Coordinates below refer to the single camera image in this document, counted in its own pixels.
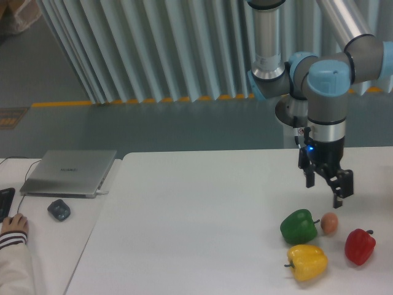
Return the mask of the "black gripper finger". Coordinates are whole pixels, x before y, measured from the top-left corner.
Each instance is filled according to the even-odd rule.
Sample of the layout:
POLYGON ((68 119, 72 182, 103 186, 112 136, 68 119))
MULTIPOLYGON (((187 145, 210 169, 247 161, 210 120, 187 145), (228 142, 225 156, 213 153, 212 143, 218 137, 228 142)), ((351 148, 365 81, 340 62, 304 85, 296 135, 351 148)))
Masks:
POLYGON ((343 199, 354 193, 354 174, 352 170, 344 170, 340 166, 326 163, 316 168, 316 173, 322 176, 333 192, 333 208, 343 205, 343 199))
POLYGON ((302 169, 306 178, 306 187, 313 187, 315 185, 314 165, 306 160, 302 163, 302 169))

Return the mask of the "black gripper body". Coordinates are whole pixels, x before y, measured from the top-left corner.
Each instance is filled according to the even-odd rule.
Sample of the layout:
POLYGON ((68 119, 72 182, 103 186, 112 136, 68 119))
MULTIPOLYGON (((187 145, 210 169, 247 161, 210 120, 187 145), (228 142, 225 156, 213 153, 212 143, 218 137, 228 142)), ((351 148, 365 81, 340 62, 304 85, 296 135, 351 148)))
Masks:
POLYGON ((331 142, 306 138, 305 144, 306 146, 299 151, 299 168, 304 169, 311 164, 319 168, 326 167, 328 172, 337 172, 341 168, 340 160, 343 157, 344 137, 331 142))

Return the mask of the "white striped sleeve forearm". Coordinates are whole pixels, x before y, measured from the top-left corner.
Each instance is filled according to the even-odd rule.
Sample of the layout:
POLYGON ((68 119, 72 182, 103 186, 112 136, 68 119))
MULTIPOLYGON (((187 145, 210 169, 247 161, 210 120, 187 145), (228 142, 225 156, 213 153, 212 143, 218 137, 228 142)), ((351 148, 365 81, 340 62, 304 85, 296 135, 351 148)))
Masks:
POLYGON ((22 231, 1 234, 1 294, 35 294, 33 265, 22 231))

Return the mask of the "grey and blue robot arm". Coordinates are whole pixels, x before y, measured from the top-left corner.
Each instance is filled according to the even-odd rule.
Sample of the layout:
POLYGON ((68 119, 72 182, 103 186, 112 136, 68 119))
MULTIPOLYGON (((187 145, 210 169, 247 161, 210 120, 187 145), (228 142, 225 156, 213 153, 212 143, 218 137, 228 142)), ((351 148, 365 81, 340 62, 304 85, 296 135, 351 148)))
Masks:
POLYGON ((255 60, 248 73, 254 96, 280 96, 276 117, 294 130, 302 128, 298 167, 306 186, 323 177, 333 192, 333 207, 354 192, 351 170, 341 168, 347 93, 354 84, 392 75, 392 43, 378 40, 353 1, 319 1, 342 51, 326 57, 310 52, 281 58, 280 9, 282 1, 249 1, 253 11, 255 60), (291 100, 287 108, 284 102, 291 100))

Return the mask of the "person's hand on mouse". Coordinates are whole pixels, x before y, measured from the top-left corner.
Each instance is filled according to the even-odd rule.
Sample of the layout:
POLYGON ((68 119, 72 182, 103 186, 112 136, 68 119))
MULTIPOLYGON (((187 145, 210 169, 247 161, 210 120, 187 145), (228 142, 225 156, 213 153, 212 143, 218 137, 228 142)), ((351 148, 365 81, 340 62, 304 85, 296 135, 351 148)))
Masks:
POLYGON ((29 232, 28 219, 21 213, 6 217, 1 227, 1 247, 26 244, 29 232))

